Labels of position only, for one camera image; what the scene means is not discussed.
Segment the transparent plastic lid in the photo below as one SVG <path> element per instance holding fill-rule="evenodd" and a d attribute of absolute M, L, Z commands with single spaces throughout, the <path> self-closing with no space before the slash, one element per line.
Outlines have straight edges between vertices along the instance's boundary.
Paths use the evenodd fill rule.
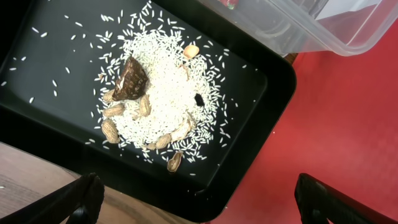
<path fill-rule="evenodd" d="M 396 0 L 240 0 L 234 7 L 199 1 L 278 54 L 361 54 L 398 17 Z"/>

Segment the white paper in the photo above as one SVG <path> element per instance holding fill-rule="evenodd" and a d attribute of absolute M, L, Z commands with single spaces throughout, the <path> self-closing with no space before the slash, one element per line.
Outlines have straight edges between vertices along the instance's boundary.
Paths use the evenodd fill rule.
<path fill-rule="evenodd" d="M 382 0 L 329 0 L 316 20 L 335 16 L 344 12 L 355 12 L 365 7 L 379 4 Z"/>

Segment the black baking pan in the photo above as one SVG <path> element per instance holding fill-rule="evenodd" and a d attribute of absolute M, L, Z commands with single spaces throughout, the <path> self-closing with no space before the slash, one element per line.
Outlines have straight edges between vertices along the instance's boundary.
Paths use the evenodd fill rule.
<path fill-rule="evenodd" d="M 95 34 L 105 30 L 114 36 L 121 33 L 119 24 L 104 24 L 100 15 L 117 17 L 124 9 L 128 17 L 146 3 L 36 0 L 3 7 L 0 16 L 7 21 L 3 27 L 7 32 L 0 52 L 0 83 L 7 84 L 0 88 L 0 141 L 79 174 L 95 172 L 107 186 L 124 194 L 187 220 L 207 222 L 222 212 L 287 106 L 295 90 L 295 73 L 280 56 L 198 1 L 153 1 L 154 10 L 163 10 L 164 17 L 187 28 L 187 40 L 197 45 L 212 41 L 209 54 L 221 55 L 224 48 L 230 49 L 222 71 L 228 78 L 221 87 L 232 107 L 228 116 L 234 118 L 226 128 L 231 135 L 228 147 L 217 144 L 220 136 L 215 133 L 215 140 L 203 146 L 207 160 L 182 162 L 177 173 L 170 175 L 162 160 L 149 164 L 137 159 L 140 152 L 133 147 L 105 151 L 100 143 L 85 145 L 89 138 L 104 140 L 101 131 L 93 129 L 96 120 L 89 114 L 98 103 L 92 95 L 97 85 L 93 78 L 101 65 L 98 57 L 105 51 L 91 49 L 89 43 L 100 44 Z M 33 26 L 48 36 L 41 38 Z M 71 42 L 73 34 L 87 38 Z M 220 67 L 216 58 L 213 61 Z M 65 67 L 71 74 L 66 74 Z M 52 79 L 58 82 L 57 97 Z"/>

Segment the wooden floor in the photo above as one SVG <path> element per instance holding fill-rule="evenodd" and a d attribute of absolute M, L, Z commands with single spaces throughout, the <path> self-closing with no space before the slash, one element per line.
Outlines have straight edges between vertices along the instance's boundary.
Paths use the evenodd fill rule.
<path fill-rule="evenodd" d="M 297 54 L 286 56 L 293 63 Z M 79 178 L 59 166 L 0 142 L 0 218 L 15 212 Z M 192 223 L 109 187 L 98 223 Z"/>

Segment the red mat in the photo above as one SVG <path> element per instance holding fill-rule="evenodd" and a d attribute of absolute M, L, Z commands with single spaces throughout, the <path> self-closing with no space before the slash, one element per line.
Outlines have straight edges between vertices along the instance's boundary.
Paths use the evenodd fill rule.
<path fill-rule="evenodd" d="M 362 55 L 300 54 L 290 105 L 211 223 L 301 223 L 301 172 L 398 220 L 397 40 L 398 22 Z"/>

